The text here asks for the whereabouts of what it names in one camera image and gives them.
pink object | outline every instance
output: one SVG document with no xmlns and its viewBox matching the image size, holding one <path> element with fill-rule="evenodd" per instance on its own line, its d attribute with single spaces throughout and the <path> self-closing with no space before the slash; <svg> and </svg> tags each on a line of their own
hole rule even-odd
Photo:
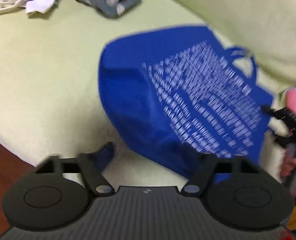
<svg viewBox="0 0 296 240">
<path fill-rule="evenodd" d="M 285 98 L 286 107 L 296 114 L 296 90 L 290 89 L 286 92 Z"/>
</svg>

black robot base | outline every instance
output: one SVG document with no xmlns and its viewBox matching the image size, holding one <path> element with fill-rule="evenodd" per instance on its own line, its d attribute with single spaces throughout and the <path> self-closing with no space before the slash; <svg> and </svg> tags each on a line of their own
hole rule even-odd
<svg viewBox="0 0 296 240">
<path fill-rule="evenodd" d="M 293 210 L 287 188 L 242 157 L 203 155 L 183 187 L 119 187 L 101 171 L 107 143 L 73 159 L 52 156 L 5 194 L 11 228 L 0 240 L 294 240 L 282 225 Z M 62 173 L 81 173 L 85 187 Z M 230 178 L 214 183 L 218 173 Z"/>
</svg>

light green bedsheet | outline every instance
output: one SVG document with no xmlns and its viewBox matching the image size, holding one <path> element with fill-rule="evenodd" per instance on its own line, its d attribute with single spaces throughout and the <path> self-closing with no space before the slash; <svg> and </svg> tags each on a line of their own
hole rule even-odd
<svg viewBox="0 0 296 240">
<path fill-rule="evenodd" d="M 59 8 L 45 16 L 29 19 L 23 10 L 0 15 L 0 142 L 36 165 L 50 154 L 72 157 L 113 141 L 116 157 L 104 175 L 114 187 L 182 186 L 184 178 L 130 151 L 121 140 L 100 104 L 97 67 L 111 40 L 186 24 L 204 22 L 173 0 L 143 0 L 117 20 L 75 0 L 59 0 Z M 224 47 L 233 45 L 216 35 Z M 258 78 L 270 91 L 285 86 L 261 70 Z M 280 153 L 269 156 L 264 162 L 276 175 Z"/>
<path fill-rule="evenodd" d="M 296 0 L 178 0 L 248 47 L 274 91 L 296 84 Z"/>
</svg>

logo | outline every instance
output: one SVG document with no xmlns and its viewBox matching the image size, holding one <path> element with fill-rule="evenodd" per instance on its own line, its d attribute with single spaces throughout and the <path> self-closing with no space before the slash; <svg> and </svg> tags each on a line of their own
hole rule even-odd
<svg viewBox="0 0 296 240">
<path fill-rule="evenodd" d="M 148 194 L 151 192 L 151 189 L 147 188 L 146 190 L 143 191 L 144 193 Z"/>
</svg>

black circular pad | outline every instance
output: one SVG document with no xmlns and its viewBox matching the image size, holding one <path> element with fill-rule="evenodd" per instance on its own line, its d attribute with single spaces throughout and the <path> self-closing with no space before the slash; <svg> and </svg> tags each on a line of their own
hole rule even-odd
<svg viewBox="0 0 296 240">
<path fill-rule="evenodd" d="M 10 225 L 28 230 L 61 227 L 76 220 L 89 204 L 80 184 L 53 173 L 18 180 L 2 200 Z"/>
<path fill-rule="evenodd" d="M 274 179 L 243 173 L 212 185 L 208 207 L 220 221 L 235 228 L 265 230 L 278 226 L 293 210 L 287 188 Z"/>
<path fill-rule="evenodd" d="M 61 191 L 49 186 L 35 187 L 25 196 L 25 202 L 35 208 L 47 208 L 56 205 L 61 200 Z"/>
</svg>

